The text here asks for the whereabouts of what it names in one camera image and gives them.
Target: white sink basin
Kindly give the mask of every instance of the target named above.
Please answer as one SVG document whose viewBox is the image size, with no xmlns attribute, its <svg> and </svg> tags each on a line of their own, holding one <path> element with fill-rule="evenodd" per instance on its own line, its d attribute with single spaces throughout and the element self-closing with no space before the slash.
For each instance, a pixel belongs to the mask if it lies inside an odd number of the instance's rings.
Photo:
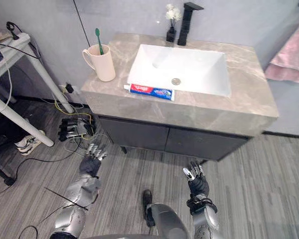
<svg viewBox="0 0 299 239">
<path fill-rule="evenodd" d="M 225 54 L 141 44 L 129 84 L 230 96 Z"/>
</svg>

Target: toothbrush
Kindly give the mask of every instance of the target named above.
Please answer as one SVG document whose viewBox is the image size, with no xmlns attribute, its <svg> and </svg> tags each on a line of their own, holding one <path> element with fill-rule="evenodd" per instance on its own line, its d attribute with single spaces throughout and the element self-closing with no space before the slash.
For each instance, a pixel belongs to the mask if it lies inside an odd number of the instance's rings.
<svg viewBox="0 0 299 239">
<path fill-rule="evenodd" d="M 98 28 L 95 28 L 95 35 L 98 37 L 98 41 L 99 41 L 99 47 L 100 47 L 100 54 L 103 55 L 103 48 L 101 45 L 101 41 L 100 41 L 100 30 Z"/>
</svg>

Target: white flower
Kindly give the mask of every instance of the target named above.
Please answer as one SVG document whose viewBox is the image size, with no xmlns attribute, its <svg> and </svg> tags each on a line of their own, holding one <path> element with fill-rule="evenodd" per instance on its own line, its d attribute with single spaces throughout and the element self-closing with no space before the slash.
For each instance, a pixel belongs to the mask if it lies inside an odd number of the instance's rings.
<svg viewBox="0 0 299 239">
<path fill-rule="evenodd" d="M 174 11 L 173 10 L 167 11 L 166 18 L 167 19 L 174 19 Z"/>
<path fill-rule="evenodd" d="M 174 19 L 175 21 L 179 21 L 181 19 L 181 13 L 178 8 L 174 8 Z"/>
<path fill-rule="evenodd" d="M 174 6 L 172 4 L 167 4 L 166 5 L 167 10 L 172 10 Z"/>
</svg>

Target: pink towel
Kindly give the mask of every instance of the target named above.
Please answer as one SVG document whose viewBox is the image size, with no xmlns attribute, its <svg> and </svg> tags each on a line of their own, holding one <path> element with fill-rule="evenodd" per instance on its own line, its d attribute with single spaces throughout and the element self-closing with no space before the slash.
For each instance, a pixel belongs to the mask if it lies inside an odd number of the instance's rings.
<svg viewBox="0 0 299 239">
<path fill-rule="evenodd" d="M 266 77 L 299 83 L 299 28 L 271 61 Z"/>
</svg>

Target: dark cabinet door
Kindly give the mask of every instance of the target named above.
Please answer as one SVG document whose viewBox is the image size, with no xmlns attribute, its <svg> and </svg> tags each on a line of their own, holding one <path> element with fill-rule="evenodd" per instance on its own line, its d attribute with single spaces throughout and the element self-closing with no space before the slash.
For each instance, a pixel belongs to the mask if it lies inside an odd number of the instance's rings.
<svg viewBox="0 0 299 239">
<path fill-rule="evenodd" d="M 115 144 L 164 151 L 168 127 L 107 117 L 99 119 Z"/>
<path fill-rule="evenodd" d="M 171 128 L 166 152 L 219 160 L 247 142 L 247 137 Z"/>
</svg>

